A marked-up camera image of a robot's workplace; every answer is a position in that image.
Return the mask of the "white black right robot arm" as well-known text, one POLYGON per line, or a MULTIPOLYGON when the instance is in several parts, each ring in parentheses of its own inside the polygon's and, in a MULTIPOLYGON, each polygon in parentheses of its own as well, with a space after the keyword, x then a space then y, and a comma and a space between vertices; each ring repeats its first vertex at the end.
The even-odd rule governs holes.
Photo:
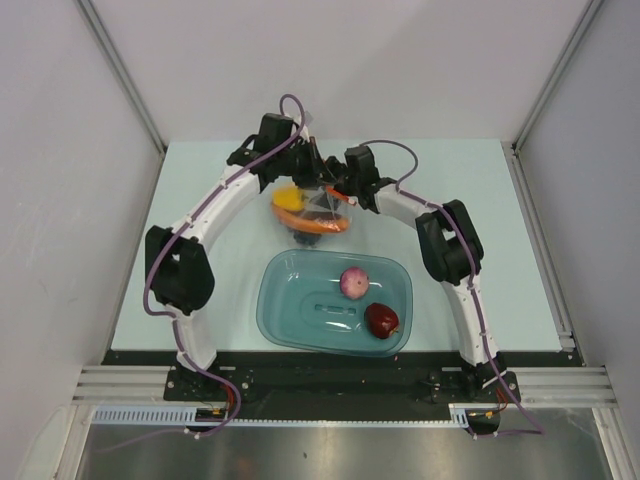
POLYGON ((380 175, 367 142, 346 150, 343 162, 326 161, 336 190, 354 197, 376 214, 392 217, 415 229, 422 262, 449 300, 459 336, 459 354, 466 372, 461 376, 463 393, 484 401, 504 379, 499 348, 485 318, 480 288, 484 249, 464 203, 429 201, 405 190, 402 182, 380 175))

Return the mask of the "aluminium corner rail left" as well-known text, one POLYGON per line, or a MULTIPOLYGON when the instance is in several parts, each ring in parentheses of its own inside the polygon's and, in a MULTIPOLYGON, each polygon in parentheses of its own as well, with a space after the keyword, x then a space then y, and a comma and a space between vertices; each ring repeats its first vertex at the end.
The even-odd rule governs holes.
POLYGON ((73 4, 89 29, 99 51, 114 75, 116 82, 142 126, 147 138, 158 154, 164 157, 168 146, 162 139, 160 130, 95 3, 91 0, 74 0, 73 4))

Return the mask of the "purple fake onion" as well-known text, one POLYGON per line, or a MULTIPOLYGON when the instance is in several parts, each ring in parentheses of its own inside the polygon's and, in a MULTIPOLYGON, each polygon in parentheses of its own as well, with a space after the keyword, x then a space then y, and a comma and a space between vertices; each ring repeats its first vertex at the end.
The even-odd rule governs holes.
POLYGON ((359 267, 350 267, 340 276, 340 290, 349 299, 357 300, 369 290, 369 276, 359 267))

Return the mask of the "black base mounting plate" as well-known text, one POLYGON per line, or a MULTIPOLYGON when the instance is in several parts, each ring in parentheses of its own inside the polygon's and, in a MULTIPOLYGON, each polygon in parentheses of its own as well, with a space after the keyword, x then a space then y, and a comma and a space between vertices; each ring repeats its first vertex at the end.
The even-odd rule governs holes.
POLYGON ((168 352, 110 351, 103 365, 163 370, 161 397, 211 408, 240 394, 246 420, 412 421, 443 417, 452 403, 494 404, 519 395, 525 375, 536 369, 573 372, 583 363, 575 351, 507 352, 498 367, 474 370, 452 352, 400 353, 364 358, 321 353, 223 352, 211 376, 178 364, 168 352))

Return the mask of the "aluminium corner rail right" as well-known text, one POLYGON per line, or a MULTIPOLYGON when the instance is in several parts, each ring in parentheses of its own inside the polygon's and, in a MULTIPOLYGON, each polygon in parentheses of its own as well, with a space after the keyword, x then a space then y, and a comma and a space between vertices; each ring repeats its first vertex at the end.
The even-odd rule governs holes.
POLYGON ((577 55, 581 45, 589 34, 591 27, 596 21, 596 18, 605 5, 605 0, 589 0, 586 2, 576 24, 572 28, 566 42, 556 58, 551 71, 546 77, 541 90, 537 94, 532 107, 529 109, 522 126, 519 128, 514 140, 511 142, 511 150, 516 155, 521 152, 527 142, 531 132, 543 115, 554 92, 557 90, 565 73, 568 71, 572 60, 577 55))

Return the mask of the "dark blue fake grapes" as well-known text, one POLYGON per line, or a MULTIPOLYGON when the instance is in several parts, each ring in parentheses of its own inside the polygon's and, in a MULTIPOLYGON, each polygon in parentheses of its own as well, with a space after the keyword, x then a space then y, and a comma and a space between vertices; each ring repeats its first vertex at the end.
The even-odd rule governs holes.
POLYGON ((308 233, 299 230, 292 230, 291 233, 295 244, 300 248, 313 248, 323 238, 322 234, 308 233))

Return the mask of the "yellow fake pepper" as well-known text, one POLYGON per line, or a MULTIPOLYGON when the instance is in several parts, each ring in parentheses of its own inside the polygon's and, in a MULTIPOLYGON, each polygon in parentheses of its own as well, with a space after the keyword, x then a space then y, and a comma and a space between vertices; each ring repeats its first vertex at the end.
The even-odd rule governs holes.
POLYGON ((272 204, 286 211, 299 212, 305 209, 306 196, 304 191, 297 186, 286 186, 273 192, 272 204))

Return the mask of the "aluminium front rail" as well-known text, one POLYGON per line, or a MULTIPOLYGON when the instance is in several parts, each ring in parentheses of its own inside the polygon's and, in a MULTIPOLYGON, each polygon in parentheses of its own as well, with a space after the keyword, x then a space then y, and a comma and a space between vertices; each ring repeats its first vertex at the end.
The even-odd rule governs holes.
MULTIPOLYGON (((612 407, 617 400, 602 368, 514 368, 484 389, 461 370, 389 368, 225 367, 221 376, 253 405, 278 394, 312 399, 388 396, 430 404, 490 404, 518 399, 533 408, 612 407)), ((226 397, 219 382, 184 368, 97 366, 82 370, 76 404, 215 403, 226 397)))

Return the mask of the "dark purple fake fruit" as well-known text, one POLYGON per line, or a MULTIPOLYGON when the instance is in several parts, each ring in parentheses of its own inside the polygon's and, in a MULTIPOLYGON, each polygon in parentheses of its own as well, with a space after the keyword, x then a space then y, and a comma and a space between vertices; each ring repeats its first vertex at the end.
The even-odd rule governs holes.
POLYGON ((386 340, 399 329, 399 317, 387 305, 372 303, 364 313, 364 319, 368 331, 376 338, 386 340))

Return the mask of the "clear zip bag orange seal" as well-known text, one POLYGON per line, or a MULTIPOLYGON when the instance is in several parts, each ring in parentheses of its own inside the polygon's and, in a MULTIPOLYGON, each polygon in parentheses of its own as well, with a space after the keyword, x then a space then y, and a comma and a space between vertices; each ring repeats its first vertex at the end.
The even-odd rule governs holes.
MULTIPOLYGON (((350 226, 351 226, 350 207, 355 205, 355 201, 351 200, 349 197, 347 197, 347 196, 345 196, 343 194, 338 193, 334 189, 334 185, 336 183, 336 177, 334 175, 335 168, 338 166, 338 164, 342 164, 342 163, 340 163, 335 157, 331 156, 325 161, 325 164, 326 164, 326 167, 330 170, 330 180, 329 180, 328 183, 320 183, 320 185, 318 187, 315 187, 315 188, 300 188, 300 189, 302 189, 304 191, 305 196, 306 196, 306 205, 305 205, 305 209, 304 210, 307 210, 307 211, 332 212, 332 213, 337 213, 339 215, 343 215, 343 216, 347 217, 350 220, 350 226)), ((289 184, 285 184, 283 186, 276 187, 273 190, 273 192, 278 188, 291 186, 291 185, 295 185, 292 180, 291 180, 291 182, 289 184)), ((281 225, 288 231, 288 233, 292 237, 292 233, 291 233, 292 229, 284 226, 283 224, 281 224, 281 225)), ((323 238, 324 237, 328 237, 328 236, 335 236, 335 235, 339 235, 339 234, 343 234, 343 233, 324 234, 323 238)))

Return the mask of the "orange fake carrot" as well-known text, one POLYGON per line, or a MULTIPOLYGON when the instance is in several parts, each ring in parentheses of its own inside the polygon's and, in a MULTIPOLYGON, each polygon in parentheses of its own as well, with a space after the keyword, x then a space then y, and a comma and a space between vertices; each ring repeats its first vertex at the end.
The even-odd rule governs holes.
POLYGON ((276 205, 272 205, 271 210, 281 224, 303 233, 338 234, 350 227, 350 220, 337 213, 307 210, 292 212, 276 205))

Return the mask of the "aluminium corner rail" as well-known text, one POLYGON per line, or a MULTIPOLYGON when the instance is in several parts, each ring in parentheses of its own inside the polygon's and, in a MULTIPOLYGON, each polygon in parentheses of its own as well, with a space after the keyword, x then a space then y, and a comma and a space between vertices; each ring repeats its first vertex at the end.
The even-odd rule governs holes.
POLYGON ((556 58, 551 71, 546 77, 541 90, 537 94, 532 107, 529 109, 522 126, 519 128, 514 140, 511 142, 511 150, 516 155, 521 152, 527 142, 531 132, 543 115, 554 92, 557 90, 565 73, 568 71, 572 60, 577 55, 581 45, 589 34, 591 27, 596 21, 596 18, 605 5, 605 0, 589 0, 586 2, 576 24, 572 28, 566 42, 556 58))
POLYGON ((168 146, 162 139, 160 130, 95 3, 91 0, 74 0, 73 4, 89 29, 99 51, 114 75, 116 82, 142 126, 147 138, 158 154, 164 157, 168 146))

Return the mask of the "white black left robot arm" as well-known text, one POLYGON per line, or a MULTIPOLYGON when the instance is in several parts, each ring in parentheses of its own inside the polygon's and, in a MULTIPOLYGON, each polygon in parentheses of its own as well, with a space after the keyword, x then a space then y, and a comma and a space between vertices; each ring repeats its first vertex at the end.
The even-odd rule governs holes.
POLYGON ((215 280, 208 254, 231 220, 266 186, 281 177, 316 187, 323 161, 311 140, 306 112, 262 117, 259 130, 226 160, 220 179, 173 226, 151 227, 144 239, 143 308, 170 321, 177 360, 189 369, 186 387, 197 398, 214 397, 221 376, 209 368, 217 352, 199 311, 210 300, 215 280))

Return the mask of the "teal transparent plastic tub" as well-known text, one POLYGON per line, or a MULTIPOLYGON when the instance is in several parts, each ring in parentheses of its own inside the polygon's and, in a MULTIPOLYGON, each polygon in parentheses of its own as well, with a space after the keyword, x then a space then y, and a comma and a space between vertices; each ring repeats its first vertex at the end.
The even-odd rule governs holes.
POLYGON ((376 256, 291 249, 267 265, 257 300, 256 322, 270 342, 302 350, 365 357, 389 357, 407 343, 413 320, 413 292, 399 263, 376 256), (352 300, 340 290, 350 267, 368 274, 370 287, 352 300), (387 339, 374 336, 365 320, 372 303, 389 307, 399 329, 387 339))

